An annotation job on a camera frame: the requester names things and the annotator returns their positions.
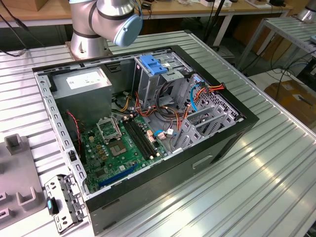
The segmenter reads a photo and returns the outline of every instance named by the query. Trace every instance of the blue pci slot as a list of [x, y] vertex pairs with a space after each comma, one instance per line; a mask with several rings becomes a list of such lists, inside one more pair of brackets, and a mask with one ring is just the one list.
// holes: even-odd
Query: blue pci slot
[[126, 175], [129, 175], [129, 174], [133, 173], [133, 171], [136, 168], [136, 166], [138, 166], [138, 164], [135, 164], [134, 166], [130, 167], [129, 169], [127, 169], [127, 170], [125, 170], [125, 171], [123, 171], [123, 172], [121, 172], [121, 173], [119, 173], [117, 175], [114, 175], [113, 177], [111, 177], [109, 179], [106, 179], [106, 180], [100, 182], [99, 183], [99, 188], [103, 187], [103, 186], [106, 186], [106, 185], [108, 185], [108, 184], [110, 184], [110, 183], [112, 183], [112, 182], [114, 182], [114, 181], [126, 176]]

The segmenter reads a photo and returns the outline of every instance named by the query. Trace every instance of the gray robot arm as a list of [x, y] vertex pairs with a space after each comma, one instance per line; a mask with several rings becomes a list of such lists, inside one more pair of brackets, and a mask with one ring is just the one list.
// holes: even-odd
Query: gray robot arm
[[80, 59], [106, 56], [106, 39], [129, 46], [142, 28], [133, 0], [70, 0], [70, 6], [74, 29], [71, 51]]
[[305, 8], [297, 14], [296, 18], [301, 21], [311, 23], [314, 22], [316, 14], [316, 0], [310, 0], [309, 3], [305, 6]]

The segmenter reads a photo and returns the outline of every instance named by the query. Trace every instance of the ram slot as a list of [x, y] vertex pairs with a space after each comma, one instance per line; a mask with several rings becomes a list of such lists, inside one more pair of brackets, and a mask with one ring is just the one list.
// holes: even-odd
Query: ram slot
[[134, 121], [124, 122], [123, 125], [145, 160], [149, 160], [151, 157], [156, 156], [152, 145]]

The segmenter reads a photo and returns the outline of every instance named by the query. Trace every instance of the cable connector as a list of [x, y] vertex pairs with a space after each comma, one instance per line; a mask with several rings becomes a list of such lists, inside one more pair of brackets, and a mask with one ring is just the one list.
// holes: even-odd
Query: cable connector
[[25, 49], [22, 49], [22, 50], [20, 50], [20, 51], [17, 53], [17, 55], [22, 56], [23, 54], [26, 53], [26, 51], [28, 51], [26, 48], [25, 48]]
[[205, 81], [200, 82], [201, 88], [205, 88], [206, 94], [209, 95], [208, 86], [206, 85]]

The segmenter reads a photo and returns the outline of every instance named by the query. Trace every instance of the aluminum table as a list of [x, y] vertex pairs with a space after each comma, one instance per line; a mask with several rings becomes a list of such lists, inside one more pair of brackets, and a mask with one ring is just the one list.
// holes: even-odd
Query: aluminum table
[[[316, 219], [316, 136], [193, 34], [140, 36], [129, 52], [179, 44], [260, 120], [212, 167], [99, 236], [303, 236]], [[68, 173], [31, 68], [72, 61], [65, 46], [0, 54], [0, 140], [27, 136], [42, 185]], [[58, 236], [44, 209], [0, 236]], [[93, 236], [87, 217], [66, 237]]]
[[239, 70], [265, 27], [271, 29], [271, 32], [267, 37], [268, 40], [266, 40], [262, 44], [260, 50], [258, 51], [258, 54], [260, 54], [262, 50], [267, 46], [272, 37], [275, 34], [278, 34], [297, 46], [289, 57], [290, 60], [287, 62], [287, 65], [289, 65], [289, 63], [295, 58], [295, 55], [297, 54], [299, 49], [302, 49], [307, 53], [311, 53], [311, 56], [316, 57], [316, 44], [311, 42], [310, 40], [311, 36], [316, 35], [315, 22], [305, 23], [294, 17], [267, 18], [261, 21], [257, 30], [249, 41], [247, 47], [243, 51], [241, 59], [237, 66]]

